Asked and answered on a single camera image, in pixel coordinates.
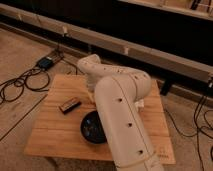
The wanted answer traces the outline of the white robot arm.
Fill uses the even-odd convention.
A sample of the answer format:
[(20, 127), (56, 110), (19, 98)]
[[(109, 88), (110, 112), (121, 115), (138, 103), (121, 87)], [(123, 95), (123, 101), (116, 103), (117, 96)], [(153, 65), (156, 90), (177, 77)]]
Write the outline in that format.
[(117, 171), (164, 171), (135, 103), (151, 91), (141, 70), (102, 64), (96, 54), (77, 62), (87, 76)]

